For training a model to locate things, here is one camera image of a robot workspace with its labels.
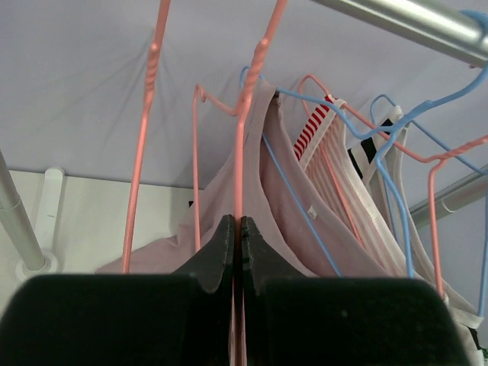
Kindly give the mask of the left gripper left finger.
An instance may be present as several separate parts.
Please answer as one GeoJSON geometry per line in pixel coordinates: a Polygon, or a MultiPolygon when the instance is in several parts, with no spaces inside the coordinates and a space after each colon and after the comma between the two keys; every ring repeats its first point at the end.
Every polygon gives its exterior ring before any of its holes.
{"type": "Polygon", "coordinates": [[[171,274],[51,274],[1,319],[3,365],[228,365],[234,219],[171,274]]]}

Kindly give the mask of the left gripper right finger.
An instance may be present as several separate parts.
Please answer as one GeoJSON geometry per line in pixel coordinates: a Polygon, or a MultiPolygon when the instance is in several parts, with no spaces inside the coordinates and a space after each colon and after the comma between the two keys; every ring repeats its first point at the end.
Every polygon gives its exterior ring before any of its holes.
{"type": "Polygon", "coordinates": [[[308,278],[242,221],[250,365],[466,365],[451,316],[423,281],[308,278]]]}

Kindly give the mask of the mauve pink tank top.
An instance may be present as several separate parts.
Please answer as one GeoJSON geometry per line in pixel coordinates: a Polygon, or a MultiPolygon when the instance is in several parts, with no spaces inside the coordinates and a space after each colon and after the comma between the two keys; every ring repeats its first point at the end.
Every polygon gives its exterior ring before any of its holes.
{"type": "MultiPolygon", "coordinates": [[[[257,83],[245,126],[243,213],[267,244],[305,275],[385,277],[388,274],[320,197],[299,166],[284,125],[281,99],[265,80],[257,83]]],[[[234,211],[234,156],[200,191],[201,242],[234,211]]],[[[175,236],[133,251],[133,273],[170,273],[195,253],[194,205],[175,236]]]]}

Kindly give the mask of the red striped tank top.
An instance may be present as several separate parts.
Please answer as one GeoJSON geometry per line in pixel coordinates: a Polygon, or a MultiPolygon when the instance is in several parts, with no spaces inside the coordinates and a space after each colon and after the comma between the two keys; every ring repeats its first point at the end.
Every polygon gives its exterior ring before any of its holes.
{"type": "Polygon", "coordinates": [[[384,133],[347,148],[346,125],[335,109],[349,106],[332,95],[324,100],[308,114],[294,143],[300,167],[382,269],[393,276],[414,274],[419,266],[406,258],[403,239],[393,234],[403,224],[387,207],[387,186],[374,164],[377,151],[386,142],[384,133]]]}

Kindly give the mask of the pink wire hanger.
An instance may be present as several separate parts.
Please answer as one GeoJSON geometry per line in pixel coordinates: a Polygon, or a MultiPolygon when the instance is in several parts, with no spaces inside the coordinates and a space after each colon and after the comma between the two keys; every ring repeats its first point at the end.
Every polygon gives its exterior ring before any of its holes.
{"type": "Polygon", "coordinates": [[[224,113],[231,117],[237,117],[235,162],[234,162],[234,220],[235,220],[235,249],[233,250],[236,260],[237,273],[233,276],[233,363],[243,365],[245,363],[244,332],[243,332],[243,289],[242,289],[242,244],[241,226],[243,211],[243,145],[244,127],[252,103],[253,91],[258,80],[262,67],[265,63],[268,49],[271,45],[275,32],[278,28],[281,16],[284,12],[286,0],[278,0],[274,6],[268,26],[263,38],[258,42],[251,66],[247,72],[242,90],[234,108],[226,106],[217,97],[204,90],[203,86],[197,84],[194,90],[192,105],[193,117],[193,191],[194,191],[194,246],[196,250],[201,249],[201,224],[200,224],[200,197],[198,183],[198,147],[197,147],[197,102],[211,101],[224,113]]]}
{"type": "Polygon", "coordinates": [[[140,188],[140,179],[143,167],[143,157],[146,146],[146,136],[149,126],[149,115],[155,94],[159,57],[165,36],[165,27],[169,16],[170,0],[161,0],[156,19],[156,26],[152,42],[147,53],[146,74],[144,79],[143,106],[140,118],[140,133],[136,147],[136,155],[133,167],[133,176],[130,183],[130,195],[127,208],[127,218],[124,233],[124,246],[121,269],[124,274],[130,272],[130,257],[133,246],[133,231],[136,219],[136,207],[140,188]]]}
{"type": "MultiPolygon", "coordinates": [[[[371,132],[366,133],[364,135],[364,140],[371,138],[375,134],[379,134],[387,142],[389,142],[389,140],[390,140],[389,135],[391,134],[391,132],[389,130],[387,130],[387,127],[391,127],[394,124],[391,124],[388,126],[386,126],[384,124],[381,124],[380,126],[376,125],[376,123],[374,121],[374,104],[370,105],[370,108],[369,108],[370,118],[369,119],[366,119],[364,116],[359,114],[359,112],[357,112],[353,107],[351,107],[347,103],[344,103],[339,107],[336,107],[334,105],[335,99],[334,99],[333,95],[330,94],[327,87],[316,76],[314,76],[312,74],[305,75],[300,80],[298,90],[299,90],[299,94],[297,95],[297,97],[302,100],[304,110],[306,111],[307,116],[309,117],[309,121],[305,125],[306,128],[310,129],[312,127],[317,127],[317,128],[324,127],[325,126],[325,119],[327,117],[331,116],[332,113],[335,113],[335,115],[340,118],[340,120],[343,122],[343,124],[346,127],[350,127],[351,122],[345,116],[345,114],[343,112],[343,110],[347,110],[351,114],[353,114],[354,117],[359,119],[363,124],[365,124],[366,126],[371,128],[371,132]]],[[[416,121],[410,122],[409,124],[407,124],[403,128],[403,130],[400,131],[400,134],[407,131],[407,127],[410,124],[416,126],[426,136],[428,136],[426,133],[430,134],[431,136],[433,135],[427,129],[425,129],[420,124],[418,124],[416,121]]],[[[396,146],[398,149],[402,150],[404,154],[406,154],[410,158],[412,158],[412,159],[414,159],[417,162],[420,162],[422,164],[428,164],[428,163],[431,163],[434,161],[437,161],[439,163],[438,160],[429,159],[429,158],[432,158],[432,156],[422,157],[422,156],[414,153],[410,149],[406,148],[404,145],[400,144],[399,136],[397,137],[396,142],[393,143],[393,146],[396,146]]],[[[437,141],[440,141],[441,144],[446,146],[441,140],[437,139],[437,141]]],[[[459,160],[462,164],[464,164],[465,166],[467,166],[468,168],[473,170],[474,173],[472,175],[466,177],[465,180],[460,180],[456,184],[449,186],[449,188],[446,188],[445,190],[443,190],[439,195],[436,195],[434,192],[436,220],[438,218],[440,218],[440,216],[441,216],[441,214],[437,213],[437,207],[439,204],[443,206],[443,209],[446,211],[447,214],[451,214],[451,213],[455,212],[456,209],[454,207],[450,208],[449,206],[446,205],[446,203],[453,201],[459,207],[464,207],[464,206],[476,201],[477,196],[480,193],[481,188],[474,189],[471,187],[471,185],[478,178],[486,178],[487,177],[487,170],[482,170],[482,169],[475,167],[470,162],[468,162],[467,160],[462,158],[461,155],[458,156],[457,160],[459,160]]],[[[433,223],[433,221],[430,220],[431,215],[429,214],[429,211],[428,211],[428,198],[429,198],[429,178],[428,178],[428,197],[426,199],[426,205],[424,207],[421,207],[420,211],[418,211],[416,214],[417,214],[417,217],[418,217],[420,223],[426,222],[430,225],[431,223],[433,223]]],[[[438,274],[438,269],[436,268],[437,265],[435,265],[434,251],[433,251],[433,256],[434,256],[434,264],[433,265],[434,265],[434,269],[435,269],[435,286],[436,286],[437,284],[440,284],[439,283],[440,280],[436,280],[436,277],[437,277],[436,275],[438,274]]]]}

